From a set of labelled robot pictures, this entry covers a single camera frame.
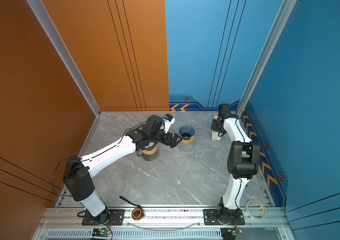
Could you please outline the blue ribbed dripper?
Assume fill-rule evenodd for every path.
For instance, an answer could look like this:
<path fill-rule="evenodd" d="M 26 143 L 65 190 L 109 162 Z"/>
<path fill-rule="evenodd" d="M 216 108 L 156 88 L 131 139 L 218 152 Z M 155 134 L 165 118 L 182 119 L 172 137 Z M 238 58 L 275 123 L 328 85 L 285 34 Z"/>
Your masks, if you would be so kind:
<path fill-rule="evenodd" d="M 190 125 L 181 126 L 179 128 L 179 135 L 183 139 L 189 139 L 189 138 L 191 138 L 192 136 L 195 135 L 195 129 L 194 129 L 194 127 L 192 127 Z"/>

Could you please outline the wooden ring holder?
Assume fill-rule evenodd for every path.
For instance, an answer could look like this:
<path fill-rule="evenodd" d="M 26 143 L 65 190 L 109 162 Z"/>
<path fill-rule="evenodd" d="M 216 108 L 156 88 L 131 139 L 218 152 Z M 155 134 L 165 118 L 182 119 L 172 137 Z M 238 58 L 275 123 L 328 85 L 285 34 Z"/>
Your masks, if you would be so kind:
<path fill-rule="evenodd" d="M 157 152 L 157 150 L 158 150 L 158 145 L 155 145 L 148 149 L 143 150 L 142 153 L 145 155 L 153 155 Z"/>
<path fill-rule="evenodd" d="M 183 144 L 191 144 L 195 140 L 195 136 L 192 136 L 189 139 L 182 139 Z"/>

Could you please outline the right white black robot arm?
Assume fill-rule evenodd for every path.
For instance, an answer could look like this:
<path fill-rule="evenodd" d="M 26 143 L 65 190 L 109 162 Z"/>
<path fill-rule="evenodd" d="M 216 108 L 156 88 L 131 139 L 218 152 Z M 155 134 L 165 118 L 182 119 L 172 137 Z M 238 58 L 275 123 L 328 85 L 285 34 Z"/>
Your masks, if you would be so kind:
<path fill-rule="evenodd" d="M 219 105 L 219 112 L 213 119 L 211 130 L 214 142 L 225 135 L 231 140 L 227 159 L 230 179 L 218 204 L 218 220 L 223 225 L 244 225 L 240 201 L 246 185 L 258 173 L 261 147 L 248 137 L 242 126 L 242 117 L 232 113 L 228 104 Z"/>

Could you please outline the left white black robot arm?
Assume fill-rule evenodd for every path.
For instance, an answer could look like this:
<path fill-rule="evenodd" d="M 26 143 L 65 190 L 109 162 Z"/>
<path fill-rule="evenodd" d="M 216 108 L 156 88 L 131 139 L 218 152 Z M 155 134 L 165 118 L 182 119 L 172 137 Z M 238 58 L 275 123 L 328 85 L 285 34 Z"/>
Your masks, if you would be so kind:
<path fill-rule="evenodd" d="M 85 207 L 85 212 L 98 225 L 111 221 L 111 213 L 95 190 L 93 178 L 115 161 L 137 151 L 152 150 L 158 144 L 176 147 L 182 138 L 169 132 L 175 118 L 152 115 L 146 121 L 124 131 L 114 143 L 89 155 L 73 155 L 66 161 L 63 182 L 71 197 Z"/>

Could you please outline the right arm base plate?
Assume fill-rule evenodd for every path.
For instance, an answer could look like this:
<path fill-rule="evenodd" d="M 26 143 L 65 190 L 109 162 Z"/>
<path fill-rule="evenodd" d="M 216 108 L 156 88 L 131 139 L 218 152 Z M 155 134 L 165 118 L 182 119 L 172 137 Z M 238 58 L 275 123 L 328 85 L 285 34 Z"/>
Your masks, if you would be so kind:
<path fill-rule="evenodd" d="M 244 226 L 245 218 L 242 210 L 223 210 L 204 209 L 204 221 L 206 226 L 212 225 L 230 225 Z"/>

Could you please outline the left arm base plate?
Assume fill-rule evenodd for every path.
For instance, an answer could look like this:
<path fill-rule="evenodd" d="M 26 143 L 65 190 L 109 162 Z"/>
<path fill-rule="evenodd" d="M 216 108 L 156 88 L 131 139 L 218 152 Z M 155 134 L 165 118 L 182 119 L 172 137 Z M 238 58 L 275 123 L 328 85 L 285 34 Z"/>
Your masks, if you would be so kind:
<path fill-rule="evenodd" d="M 97 217 L 91 215 L 86 210 L 79 212 L 78 217 L 82 218 L 83 226 L 121 226 L 124 219 L 125 210 L 123 209 L 106 209 Z"/>

